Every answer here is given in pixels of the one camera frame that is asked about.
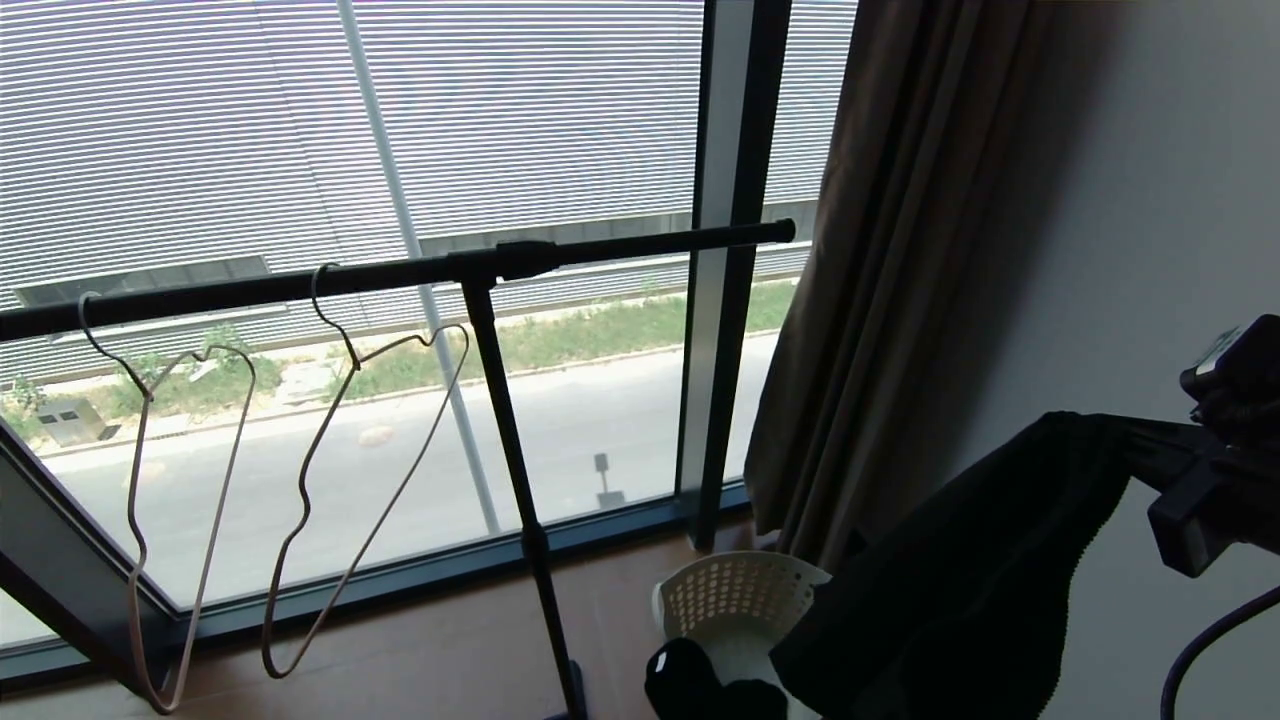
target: white plastic basket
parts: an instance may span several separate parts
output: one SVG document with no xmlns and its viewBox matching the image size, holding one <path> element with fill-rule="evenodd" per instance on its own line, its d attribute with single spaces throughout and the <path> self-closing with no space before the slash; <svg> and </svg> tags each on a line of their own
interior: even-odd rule
<svg viewBox="0 0 1280 720">
<path fill-rule="evenodd" d="M 755 678 L 781 688 L 769 651 L 813 605 L 814 585 L 829 579 L 777 552 L 712 555 L 658 583 L 653 618 L 663 638 L 687 637 L 701 646 L 722 683 Z M 791 693 L 787 702 L 788 720 L 819 717 Z"/>
</svg>

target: road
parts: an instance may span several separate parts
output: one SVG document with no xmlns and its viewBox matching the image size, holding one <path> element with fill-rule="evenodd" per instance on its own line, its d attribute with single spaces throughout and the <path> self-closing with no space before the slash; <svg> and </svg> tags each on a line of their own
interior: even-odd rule
<svg viewBox="0 0 1280 720">
<path fill-rule="evenodd" d="M 744 345 L 728 474 L 741 471 L 751 418 L 776 336 Z M 521 443 L 543 520 L 598 509 L 594 455 L 607 452 L 611 489 L 627 501 L 672 492 L 682 352 L 664 352 L 513 378 Z M 503 530 L 518 529 L 515 497 L 485 386 L 465 388 L 476 442 Z M 293 542 L 284 582 L 346 569 L 426 438 L 443 393 L 342 407 L 321 442 L 307 488 L 312 515 Z M 270 582 L 280 542 L 301 515 L 298 469 L 321 413 L 246 428 L 232 475 L 206 602 L 259 593 Z M 146 570 L 170 598 L 191 605 L 232 429 L 145 446 L 138 523 L 150 548 Z M 137 546 L 125 521 L 132 445 L 70 454 L 46 466 L 125 552 Z M 435 441 L 361 566 L 484 537 L 484 518 L 466 456 L 445 411 Z M 0 642 L 32 634 L 4 598 Z"/>
</svg>

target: green vegetation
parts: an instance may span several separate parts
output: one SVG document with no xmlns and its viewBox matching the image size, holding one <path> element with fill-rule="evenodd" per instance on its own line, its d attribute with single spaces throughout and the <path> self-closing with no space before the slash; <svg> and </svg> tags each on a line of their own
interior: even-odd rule
<svg viewBox="0 0 1280 720">
<path fill-rule="evenodd" d="M 790 282 L 759 283 L 751 288 L 751 304 L 746 316 L 748 332 L 768 331 L 782 325 L 795 286 Z M 685 299 L 681 296 L 650 297 L 631 302 L 613 302 L 604 306 L 567 313 L 553 319 L 522 322 L 498 328 L 503 360 L 508 372 L 554 368 L 566 363 L 594 360 L 612 355 L 676 346 L 685 340 Z M 447 332 L 454 359 L 462 357 L 462 336 Z M 232 325 L 219 325 L 205 334 L 205 346 L 236 347 L 253 357 L 257 369 L 256 398 L 269 397 L 280 384 L 283 368 L 275 360 L 253 355 Z M 338 345 L 330 352 L 343 357 Z M 152 416 L 188 413 L 207 416 L 224 410 L 234 410 L 244 401 L 248 389 L 248 368 L 239 356 L 212 351 L 214 368 L 192 378 L 195 364 L 178 368 L 156 391 Z M 131 359 L 134 372 L 145 382 L 154 383 L 164 372 L 168 359 L 143 355 Z M 483 377 L 480 357 L 472 342 L 471 354 L 462 366 L 461 379 Z M 335 377 L 329 396 L 337 393 L 342 377 Z M 347 398 L 374 397 L 388 392 L 443 386 L 435 352 L 417 343 L 404 343 L 371 360 L 356 373 L 347 389 Z M 108 423 L 122 421 L 137 415 L 142 397 L 123 370 L 116 370 L 115 382 L 84 393 Z M 0 415 L 28 442 L 37 437 L 40 423 L 35 409 L 45 402 L 44 391 L 26 378 L 18 378 L 9 398 L 0 402 Z"/>
</svg>

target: corrugated metal siding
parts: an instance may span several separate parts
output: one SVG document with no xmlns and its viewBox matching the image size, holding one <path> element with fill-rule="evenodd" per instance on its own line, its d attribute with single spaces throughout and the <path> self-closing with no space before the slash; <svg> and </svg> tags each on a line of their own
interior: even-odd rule
<svg viewBox="0 0 1280 720">
<path fill-rule="evenodd" d="M 817 195 L 854 6 L 795 4 L 771 201 Z M 357 8 L 428 252 L 431 237 L 689 210 L 699 3 Z M 115 269 L 403 256 L 330 3 L 5 3 L 0 70 L 0 309 L 14 286 Z M 500 302 L 608 292 L 579 290 L 531 282 Z M 420 316 L 412 291 L 326 307 L 357 328 Z M 324 332 L 306 307 L 238 327 L 250 342 Z M 168 354 L 201 334 L 111 346 Z M 79 342 L 0 347 L 0 379 L 99 365 Z"/>
</svg>

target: clothes rack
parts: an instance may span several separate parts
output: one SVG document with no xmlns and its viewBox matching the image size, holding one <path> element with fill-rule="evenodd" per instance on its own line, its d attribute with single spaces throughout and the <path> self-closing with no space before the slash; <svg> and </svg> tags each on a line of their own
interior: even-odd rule
<svg viewBox="0 0 1280 720">
<path fill-rule="evenodd" d="M 564 694 L 566 712 L 557 717 L 585 720 L 586 706 L 581 669 L 570 660 L 564 629 L 552 583 L 547 532 L 538 520 L 532 488 L 516 428 L 516 414 L 507 386 L 507 374 L 494 325 L 492 290 L 498 281 L 530 278 L 562 265 L 649 258 L 675 252 L 698 252 L 733 246 L 788 242 L 795 223 L 778 220 L 751 225 L 695 229 L 621 240 L 557 245 L 543 241 L 515 241 L 493 249 L 451 252 L 439 258 L 394 260 L 333 268 L 319 290 L 321 296 L 349 295 L 456 282 L 463 299 L 489 396 L 511 474 L 521 521 L 521 547 L 530 565 L 556 660 L 556 671 Z M 279 304 L 312 297 L 311 272 L 273 273 L 261 278 L 195 284 L 164 291 L 141 291 L 106 296 L 93 301 L 93 324 L 115 325 L 157 320 L 175 315 L 214 313 L 251 305 Z M 77 304 L 0 313 L 0 342 L 42 337 L 50 333 L 78 332 Z"/>
</svg>

